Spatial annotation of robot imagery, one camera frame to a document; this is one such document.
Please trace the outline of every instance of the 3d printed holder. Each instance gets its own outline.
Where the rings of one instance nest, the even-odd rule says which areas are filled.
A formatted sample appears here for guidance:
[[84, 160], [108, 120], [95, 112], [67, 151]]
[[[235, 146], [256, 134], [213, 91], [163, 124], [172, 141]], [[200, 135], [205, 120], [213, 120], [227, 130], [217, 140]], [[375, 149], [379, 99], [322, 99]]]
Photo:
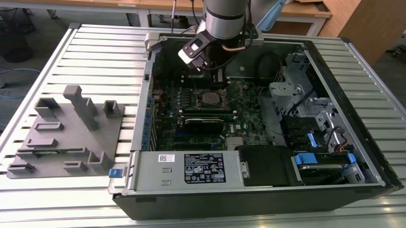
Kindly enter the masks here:
[[37, 118], [8, 167], [8, 178], [107, 175], [115, 161], [124, 105], [93, 104], [81, 88], [68, 85], [71, 104], [40, 98]]

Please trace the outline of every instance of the black trash bin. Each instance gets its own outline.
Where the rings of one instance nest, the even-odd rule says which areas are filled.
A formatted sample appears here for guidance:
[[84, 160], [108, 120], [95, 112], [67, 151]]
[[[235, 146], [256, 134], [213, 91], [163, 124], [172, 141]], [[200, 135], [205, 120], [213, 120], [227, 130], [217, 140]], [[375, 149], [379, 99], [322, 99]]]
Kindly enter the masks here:
[[10, 63], [20, 63], [32, 57], [32, 49], [23, 34], [35, 28], [17, 19], [19, 9], [13, 10], [0, 10], [0, 56]]
[[0, 20], [4, 20], [20, 34], [28, 34], [36, 30], [27, 9], [0, 9]]

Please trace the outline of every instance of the motherboard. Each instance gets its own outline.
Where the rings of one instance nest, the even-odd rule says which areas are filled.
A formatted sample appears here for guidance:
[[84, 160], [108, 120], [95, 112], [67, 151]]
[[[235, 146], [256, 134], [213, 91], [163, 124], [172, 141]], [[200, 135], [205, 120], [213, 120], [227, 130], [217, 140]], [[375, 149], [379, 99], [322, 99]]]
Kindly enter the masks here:
[[231, 79], [222, 88], [208, 85], [208, 89], [192, 77], [156, 85], [157, 151], [220, 151], [268, 144], [258, 104], [264, 87]]

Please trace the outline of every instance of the blue cable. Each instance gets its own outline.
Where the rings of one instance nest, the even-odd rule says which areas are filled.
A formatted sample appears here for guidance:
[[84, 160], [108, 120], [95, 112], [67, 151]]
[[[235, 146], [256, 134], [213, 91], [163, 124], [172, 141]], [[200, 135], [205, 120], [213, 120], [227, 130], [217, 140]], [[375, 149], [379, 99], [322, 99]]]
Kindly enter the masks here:
[[[19, 70], [35, 71], [35, 72], [37, 72], [37, 73], [40, 74], [40, 71], [36, 70], [36, 69], [17, 68], [17, 69], [9, 69], [9, 70], [5, 70], [5, 71], [0, 72], [0, 75], [4, 74], [4, 73], [6, 73], [6, 72], [19, 71]], [[25, 96], [4, 96], [4, 95], [0, 95], [0, 97], [9, 98], [9, 99], [19, 99], [19, 98], [23, 98], [23, 97], [25, 97]]]
[[5, 70], [5, 71], [0, 72], [0, 74], [4, 74], [4, 73], [10, 72], [10, 71], [17, 71], [17, 70], [35, 71], [35, 72], [37, 72], [37, 73], [40, 74], [40, 71], [39, 71], [39, 70], [36, 70], [36, 69], [29, 69], [29, 68], [9, 69], [9, 70]]
[[9, 98], [9, 99], [19, 99], [19, 98], [23, 98], [25, 96], [4, 96], [4, 95], [0, 95], [0, 97]]

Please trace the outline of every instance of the copper pipe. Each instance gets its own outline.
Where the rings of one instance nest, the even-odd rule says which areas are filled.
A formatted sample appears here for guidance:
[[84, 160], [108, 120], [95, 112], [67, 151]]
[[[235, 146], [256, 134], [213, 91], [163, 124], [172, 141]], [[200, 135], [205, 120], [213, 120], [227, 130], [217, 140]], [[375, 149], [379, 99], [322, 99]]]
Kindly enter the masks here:
[[223, 48], [224, 51], [230, 51], [230, 52], [243, 51], [246, 49], [246, 47], [228, 48], [226, 45], [222, 45], [222, 48]]

